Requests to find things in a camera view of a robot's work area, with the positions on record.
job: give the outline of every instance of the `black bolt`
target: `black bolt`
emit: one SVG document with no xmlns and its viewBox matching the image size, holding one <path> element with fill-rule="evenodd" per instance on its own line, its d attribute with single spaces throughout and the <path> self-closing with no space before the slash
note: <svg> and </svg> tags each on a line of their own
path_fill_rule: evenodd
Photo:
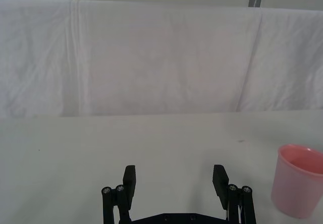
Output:
<svg viewBox="0 0 323 224">
<path fill-rule="evenodd" d="M 232 190 L 232 191 L 236 191 L 237 190 L 237 188 L 234 185 L 230 185 L 229 186 L 229 189 Z"/>
<path fill-rule="evenodd" d="M 190 218 L 191 218 L 191 220 L 196 220 L 196 216 L 195 215 L 191 215 Z"/>
<path fill-rule="evenodd" d="M 118 186 L 118 187 L 117 187 L 117 191 L 120 191 L 120 192 L 121 192 L 121 191 L 123 191 L 123 189 L 124 189 L 124 188 L 123 188 L 123 186 L 122 186 L 122 185 L 120 185 L 120 186 Z"/>
<path fill-rule="evenodd" d="M 251 189 L 250 189 L 250 188 L 248 188 L 248 187 L 244 187 L 244 188 L 243 188 L 243 191 L 244 191 L 244 192 L 247 192 L 247 193 L 250 193 L 250 192 L 251 192 Z"/>
</svg>

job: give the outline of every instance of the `plastic cup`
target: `plastic cup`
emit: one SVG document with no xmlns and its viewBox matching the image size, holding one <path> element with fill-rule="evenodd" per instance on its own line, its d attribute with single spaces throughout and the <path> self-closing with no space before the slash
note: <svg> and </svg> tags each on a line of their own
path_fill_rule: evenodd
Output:
<svg viewBox="0 0 323 224">
<path fill-rule="evenodd" d="M 278 150 L 272 201 L 283 213 L 307 218 L 323 195 L 323 153 L 298 145 Z"/>
</svg>

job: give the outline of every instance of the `white backdrop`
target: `white backdrop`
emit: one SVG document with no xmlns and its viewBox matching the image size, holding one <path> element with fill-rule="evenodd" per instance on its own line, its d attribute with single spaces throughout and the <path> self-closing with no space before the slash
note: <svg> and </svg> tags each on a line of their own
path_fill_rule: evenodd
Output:
<svg viewBox="0 0 323 224">
<path fill-rule="evenodd" d="M 0 0 L 0 117 L 319 109 L 323 13 Z"/>
</svg>

